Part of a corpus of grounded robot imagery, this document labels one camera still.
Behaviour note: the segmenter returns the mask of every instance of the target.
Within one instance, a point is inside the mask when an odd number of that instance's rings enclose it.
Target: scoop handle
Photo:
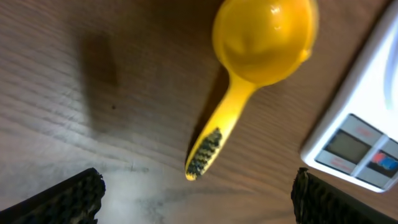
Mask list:
[[[255,84],[248,82],[237,75],[229,75],[229,87],[225,96],[215,109],[214,113],[211,115],[210,119],[206,123],[206,126],[201,131],[188,156],[187,163],[185,164],[185,175],[188,180],[195,180],[197,178],[197,176],[189,174],[187,170],[188,165],[194,158],[203,140],[215,130],[221,133],[221,139],[217,144],[218,147],[215,149],[215,152],[211,158],[207,161],[206,166],[201,172],[202,175],[217,158],[217,155],[222,150],[226,140],[238,121],[244,105],[256,90],[257,86]]]

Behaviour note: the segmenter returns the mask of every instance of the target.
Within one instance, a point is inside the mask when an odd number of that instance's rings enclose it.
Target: kitchen scale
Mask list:
[[[397,181],[398,1],[379,21],[301,158],[375,192]]]

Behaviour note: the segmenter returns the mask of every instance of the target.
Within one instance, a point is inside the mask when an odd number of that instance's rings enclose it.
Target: brown wooden surface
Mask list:
[[[258,91],[188,182],[191,136],[228,82],[210,39],[220,2],[0,1],[0,209],[95,167],[100,223],[295,223],[300,146],[387,2],[319,1],[312,58]],[[312,172],[398,218],[397,186],[374,194]]]

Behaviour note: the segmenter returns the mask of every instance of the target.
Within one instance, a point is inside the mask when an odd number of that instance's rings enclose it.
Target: yellow scoop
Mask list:
[[[216,159],[249,97],[288,77],[310,56],[317,10],[314,0],[223,3],[215,19],[213,45],[229,73],[229,88],[188,156],[188,180],[203,175]]]

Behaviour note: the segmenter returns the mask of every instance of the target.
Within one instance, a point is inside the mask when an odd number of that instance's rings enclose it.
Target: blue and red logo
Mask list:
[[[376,155],[374,155],[372,162],[385,168],[386,170],[394,170],[398,168],[398,161],[382,152],[378,152]]]

